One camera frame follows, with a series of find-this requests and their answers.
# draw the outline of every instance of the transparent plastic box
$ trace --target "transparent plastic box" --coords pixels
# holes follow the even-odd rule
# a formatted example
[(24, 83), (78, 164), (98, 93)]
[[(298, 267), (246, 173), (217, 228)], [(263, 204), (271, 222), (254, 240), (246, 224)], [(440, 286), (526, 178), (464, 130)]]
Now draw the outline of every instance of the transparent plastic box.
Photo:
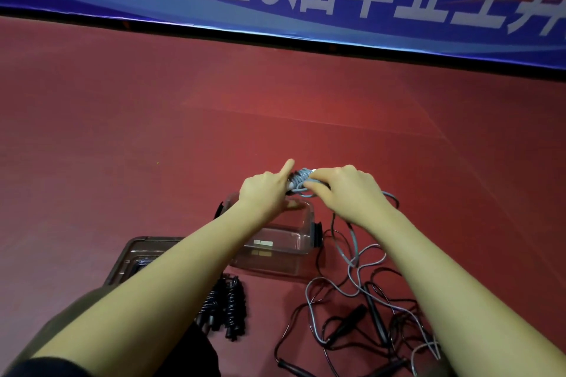
[[(224, 202), (221, 214), (238, 201), (234, 193)], [(254, 272), (311, 277), (314, 256), (322, 245), (322, 227), (314, 221), (311, 203), (287, 199), (289, 206), (253, 235), (230, 262), (230, 266)]]

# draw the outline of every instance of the red rubber floor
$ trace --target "red rubber floor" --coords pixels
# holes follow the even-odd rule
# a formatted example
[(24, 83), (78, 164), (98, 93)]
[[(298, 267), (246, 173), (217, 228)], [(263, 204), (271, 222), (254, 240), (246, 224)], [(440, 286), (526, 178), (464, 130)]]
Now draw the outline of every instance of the red rubber floor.
[[(11, 18), (0, 75), (0, 369), (103, 282), (128, 239), (194, 231), (245, 177), (289, 157), (374, 174), (566, 350), (565, 84)], [(304, 285), (243, 280), (249, 331), (212, 337), (221, 370), (287, 375), (272, 349)], [(305, 315), (281, 354), (330, 375)], [(345, 376), (382, 363), (332, 358)]]

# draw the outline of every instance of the forearm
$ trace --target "forearm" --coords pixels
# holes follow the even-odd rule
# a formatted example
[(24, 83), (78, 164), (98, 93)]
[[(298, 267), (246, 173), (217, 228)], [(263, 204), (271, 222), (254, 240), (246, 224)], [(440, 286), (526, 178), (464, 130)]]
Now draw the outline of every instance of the forearm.
[(237, 203), (97, 302), (35, 356), (68, 359), (97, 377), (152, 375), (230, 258), (264, 222)]
[(566, 374), (566, 357), (400, 212), (374, 220), (378, 239), (409, 283), (460, 377)]

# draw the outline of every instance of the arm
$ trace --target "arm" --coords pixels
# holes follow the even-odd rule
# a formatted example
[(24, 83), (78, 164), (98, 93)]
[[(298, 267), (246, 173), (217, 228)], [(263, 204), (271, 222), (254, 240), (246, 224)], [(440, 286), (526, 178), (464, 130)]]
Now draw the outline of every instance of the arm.
[(231, 257), (282, 210), (293, 164), (247, 179), (232, 208), (114, 289), (34, 357), (67, 359), (97, 377), (153, 375)]
[(566, 375), (566, 356), (426, 238), (353, 166), (319, 169), (305, 187), (384, 247), (460, 377)]

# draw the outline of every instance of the sleeve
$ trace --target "sleeve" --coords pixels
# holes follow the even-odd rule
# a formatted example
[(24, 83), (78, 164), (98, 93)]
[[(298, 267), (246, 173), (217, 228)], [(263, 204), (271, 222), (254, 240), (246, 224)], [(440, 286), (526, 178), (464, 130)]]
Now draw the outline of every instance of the sleeve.
[(92, 377), (78, 365), (60, 358), (33, 358), (17, 364), (4, 377)]

